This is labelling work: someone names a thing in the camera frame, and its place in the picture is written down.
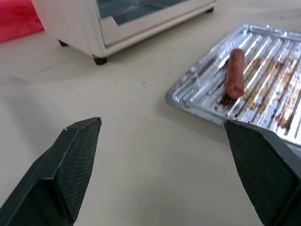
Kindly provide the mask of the white toaster oven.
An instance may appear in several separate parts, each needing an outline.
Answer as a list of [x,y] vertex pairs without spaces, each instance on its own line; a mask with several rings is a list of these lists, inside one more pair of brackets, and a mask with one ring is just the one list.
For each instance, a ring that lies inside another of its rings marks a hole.
[[32,0],[45,32],[97,65],[203,13],[218,0]]

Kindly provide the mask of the red cloth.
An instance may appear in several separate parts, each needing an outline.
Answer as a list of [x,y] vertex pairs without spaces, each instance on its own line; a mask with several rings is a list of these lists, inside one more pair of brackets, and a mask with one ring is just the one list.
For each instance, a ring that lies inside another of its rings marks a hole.
[[0,0],[0,42],[43,30],[32,0]]

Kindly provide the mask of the ribbed silver baking tray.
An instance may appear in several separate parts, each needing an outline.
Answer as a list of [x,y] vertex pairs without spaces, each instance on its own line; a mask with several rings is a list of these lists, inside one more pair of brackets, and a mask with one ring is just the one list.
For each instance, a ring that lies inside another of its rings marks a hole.
[[[228,100],[227,62],[235,48],[245,52],[245,91]],[[244,24],[196,62],[165,100],[219,126],[233,119],[271,130],[301,150],[301,32]]]

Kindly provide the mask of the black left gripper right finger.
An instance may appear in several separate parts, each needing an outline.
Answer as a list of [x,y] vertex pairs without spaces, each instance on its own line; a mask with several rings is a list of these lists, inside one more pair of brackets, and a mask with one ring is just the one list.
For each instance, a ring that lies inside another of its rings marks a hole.
[[243,187],[264,226],[301,226],[301,159],[270,130],[225,121]]

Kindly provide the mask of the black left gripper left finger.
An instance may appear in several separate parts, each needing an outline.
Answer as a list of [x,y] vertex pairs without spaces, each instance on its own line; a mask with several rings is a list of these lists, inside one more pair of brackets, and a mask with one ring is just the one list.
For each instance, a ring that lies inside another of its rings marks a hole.
[[100,117],[62,130],[0,208],[0,226],[73,226],[92,175]]

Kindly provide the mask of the brown sausage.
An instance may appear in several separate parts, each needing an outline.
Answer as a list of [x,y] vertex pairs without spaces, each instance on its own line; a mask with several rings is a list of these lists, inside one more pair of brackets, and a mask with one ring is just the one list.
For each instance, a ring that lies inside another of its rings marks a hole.
[[236,48],[231,51],[225,85],[227,94],[232,99],[237,99],[244,94],[244,61],[244,50]]

